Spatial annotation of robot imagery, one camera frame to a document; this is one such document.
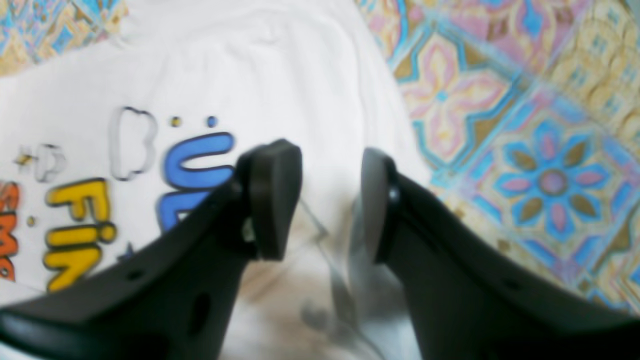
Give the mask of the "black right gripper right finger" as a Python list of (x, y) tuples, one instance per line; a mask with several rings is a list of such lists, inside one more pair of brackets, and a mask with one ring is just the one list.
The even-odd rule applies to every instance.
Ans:
[(587, 301), (502, 256), (430, 190), (368, 147), (364, 243), (398, 280), (424, 360), (637, 360), (639, 317)]

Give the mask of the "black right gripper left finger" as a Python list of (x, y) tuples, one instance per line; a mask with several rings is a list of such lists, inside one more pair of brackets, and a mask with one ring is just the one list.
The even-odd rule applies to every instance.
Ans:
[(238, 158), (234, 174), (127, 260), (1, 309), (3, 360), (216, 360), (242, 277), (284, 259), (303, 182), (286, 139)]

